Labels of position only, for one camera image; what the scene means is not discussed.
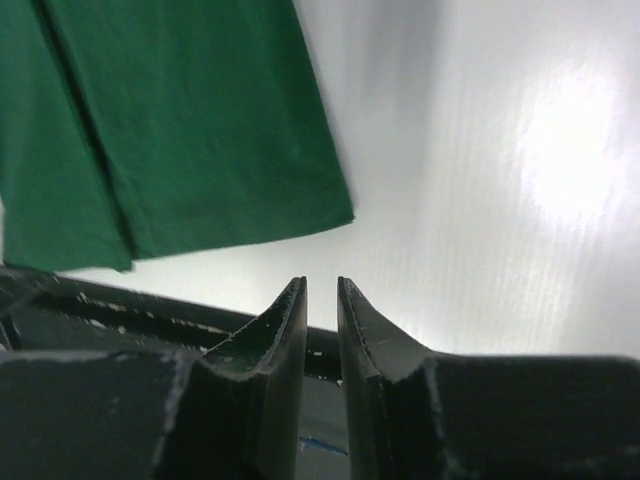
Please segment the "green t shirt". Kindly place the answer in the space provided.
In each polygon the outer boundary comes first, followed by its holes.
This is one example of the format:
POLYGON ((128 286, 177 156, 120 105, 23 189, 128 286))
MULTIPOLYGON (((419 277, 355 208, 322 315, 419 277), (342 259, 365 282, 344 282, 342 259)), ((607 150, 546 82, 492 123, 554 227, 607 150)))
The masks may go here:
POLYGON ((127 271, 354 218, 290 1, 5 1, 3 260, 127 271))

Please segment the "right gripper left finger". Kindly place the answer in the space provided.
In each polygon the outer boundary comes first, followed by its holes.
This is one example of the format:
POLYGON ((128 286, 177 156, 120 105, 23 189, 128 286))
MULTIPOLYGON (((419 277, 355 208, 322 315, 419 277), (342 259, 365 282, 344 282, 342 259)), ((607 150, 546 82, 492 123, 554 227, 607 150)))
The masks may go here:
POLYGON ((295 278, 203 353, 1 349, 2 477, 293 478, 306 318, 295 278))

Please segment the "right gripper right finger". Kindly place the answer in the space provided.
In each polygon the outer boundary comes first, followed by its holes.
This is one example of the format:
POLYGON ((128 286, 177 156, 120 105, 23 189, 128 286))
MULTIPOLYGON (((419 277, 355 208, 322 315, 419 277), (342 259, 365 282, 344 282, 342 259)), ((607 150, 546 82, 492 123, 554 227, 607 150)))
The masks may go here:
POLYGON ((355 479, 635 479, 639 363, 432 350, 337 282, 355 479))

